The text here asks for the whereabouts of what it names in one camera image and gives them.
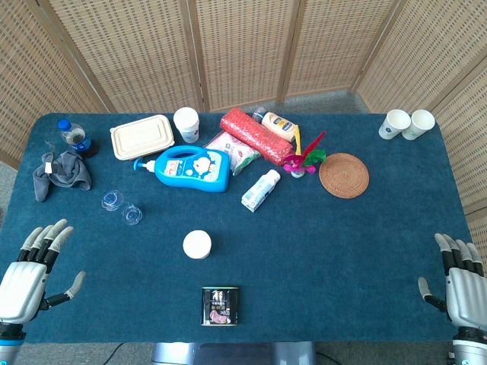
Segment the round woven coaster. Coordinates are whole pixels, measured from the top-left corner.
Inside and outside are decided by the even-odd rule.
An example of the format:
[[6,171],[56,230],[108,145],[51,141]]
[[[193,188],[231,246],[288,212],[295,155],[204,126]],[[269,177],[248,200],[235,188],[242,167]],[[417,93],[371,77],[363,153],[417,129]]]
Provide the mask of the round woven coaster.
[[368,170],[351,154],[332,154],[320,166],[320,181],[330,194],[351,199],[368,187]]

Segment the red mesh bag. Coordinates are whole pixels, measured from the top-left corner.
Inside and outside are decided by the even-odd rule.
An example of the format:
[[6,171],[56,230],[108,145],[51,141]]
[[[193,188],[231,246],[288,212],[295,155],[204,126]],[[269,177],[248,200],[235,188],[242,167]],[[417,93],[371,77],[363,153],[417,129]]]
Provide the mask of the red mesh bag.
[[282,165],[284,159],[293,153],[292,145],[284,138],[269,131],[238,108],[231,109],[220,121],[224,131],[255,148],[275,165]]

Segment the black can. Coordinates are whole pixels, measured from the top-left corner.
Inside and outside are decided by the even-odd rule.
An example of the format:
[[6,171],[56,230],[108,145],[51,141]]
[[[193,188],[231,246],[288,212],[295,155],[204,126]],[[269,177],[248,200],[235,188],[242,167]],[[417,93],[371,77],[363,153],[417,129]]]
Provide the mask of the black can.
[[202,325],[237,325],[238,287],[204,287],[202,296]]

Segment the blue table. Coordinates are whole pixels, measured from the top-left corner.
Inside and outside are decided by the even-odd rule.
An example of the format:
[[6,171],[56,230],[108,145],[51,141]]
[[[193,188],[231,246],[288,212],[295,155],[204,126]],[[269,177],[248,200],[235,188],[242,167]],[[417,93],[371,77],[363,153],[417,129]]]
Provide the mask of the blue table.
[[[370,185],[343,200],[324,190],[317,175],[282,173],[251,213],[240,198],[274,167],[264,159],[232,176],[221,194],[166,187],[147,171],[133,171],[130,161],[118,161],[110,128],[148,115],[49,114],[33,127],[0,233],[0,268],[17,257],[33,228],[65,217],[75,233],[47,294],[64,291],[81,269],[87,278],[75,300],[27,326],[28,341],[406,341],[454,334],[417,289],[424,275],[439,296],[444,290],[435,232],[470,240],[438,127],[416,141],[385,141],[377,133],[383,115],[287,115],[299,124],[303,147],[327,130],[321,146],[328,154],[359,157]],[[218,133],[221,114],[200,117],[197,144],[204,145]],[[48,151],[44,141],[57,154],[66,149],[56,131],[61,118],[79,122],[100,145],[86,160],[93,187],[51,186],[47,200],[37,203],[31,175]],[[101,208],[109,189],[143,210],[139,225],[128,227]],[[205,260],[188,259],[182,250],[195,229],[213,239]],[[199,324],[201,287],[210,285],[240,287],[237,327]]]

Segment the woven room divider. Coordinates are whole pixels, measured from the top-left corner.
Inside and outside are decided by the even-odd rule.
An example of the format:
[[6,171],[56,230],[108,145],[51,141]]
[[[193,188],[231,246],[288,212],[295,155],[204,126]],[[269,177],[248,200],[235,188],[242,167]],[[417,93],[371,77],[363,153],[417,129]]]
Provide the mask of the woven room divider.
[[394,0],[307,0],[288,95],[346,89],[358,77]]
[[1,1],[0,23],[0,160],[18,167],[43,114],[107,109],[26,2]]
[[117,112],[203,109],[186,1],[50,4]]
[[487,2],[407,1],[361,76],[372,112],[431,110],[487,263]]
[[275,99],[299,1],[189,1],[208,108]]

